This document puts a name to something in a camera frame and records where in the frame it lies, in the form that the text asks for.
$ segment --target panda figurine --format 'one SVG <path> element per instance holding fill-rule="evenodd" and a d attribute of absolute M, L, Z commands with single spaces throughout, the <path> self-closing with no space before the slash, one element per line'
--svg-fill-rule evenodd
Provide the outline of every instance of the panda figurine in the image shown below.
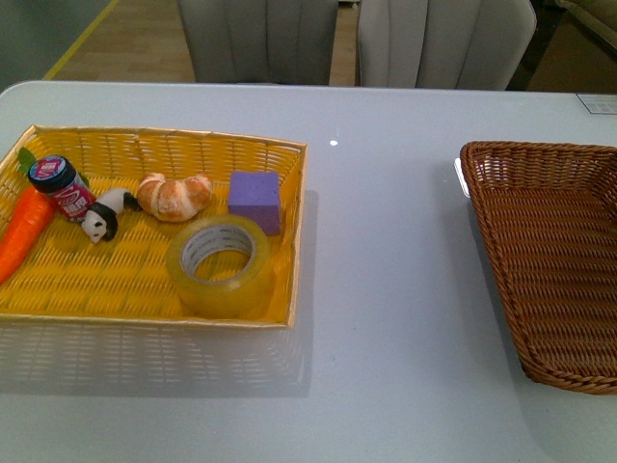
<path fill-rule="evenodd" d="M 93 243 L 110 241 L 118 232 L 117 215 L 126 208 L 142 210 L 137 199 L 126 188 L 111 188 L 88 207 L 81 228 Z"/>

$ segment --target white chair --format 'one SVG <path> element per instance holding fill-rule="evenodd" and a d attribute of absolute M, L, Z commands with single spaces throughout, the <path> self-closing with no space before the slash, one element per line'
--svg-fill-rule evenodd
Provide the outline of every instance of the white chair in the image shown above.
<path fill-rule="evenodd" d="M 535 27 L 528 0 L 362 0 L 358 84 L 504 90 Z"/>
<path fill-rule="evenodd" d="M 337 0 L 177 0 L 198 82 L 328 85 Z"/>

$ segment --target jar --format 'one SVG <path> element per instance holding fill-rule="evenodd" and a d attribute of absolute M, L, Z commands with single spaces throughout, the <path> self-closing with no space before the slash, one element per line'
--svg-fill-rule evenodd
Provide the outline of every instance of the jar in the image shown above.
<path fill-rule="evenodd" d="M 70 222 L 82 222 L 88 207 L 96 201 L 73 165 L 57 154 L 30 166 L 28 179 Z"/>

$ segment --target clear packing tape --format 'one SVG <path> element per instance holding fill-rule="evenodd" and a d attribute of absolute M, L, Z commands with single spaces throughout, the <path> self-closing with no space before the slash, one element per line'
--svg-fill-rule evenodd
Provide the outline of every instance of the clear packing tape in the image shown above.
<path fill-rule="evenodd" d="M 267 310 L 270 247 L 249 219 L 227 214 L 190 224 L 172 240 L 166 263 L 183 305 L 200 316 L 254 318 Z"/>

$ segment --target toy bread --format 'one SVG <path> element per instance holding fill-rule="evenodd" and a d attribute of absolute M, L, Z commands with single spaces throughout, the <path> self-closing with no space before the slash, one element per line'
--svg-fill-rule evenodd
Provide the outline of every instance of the toy bread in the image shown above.
<path fill-rule="evenodd" d="M 189 220 L 211 200 L 212 181 L 204 174 L 183 180 L 167 180 L 163 174 L 148 174 L 137 189 L 139 205 L 164 222 Z"/>

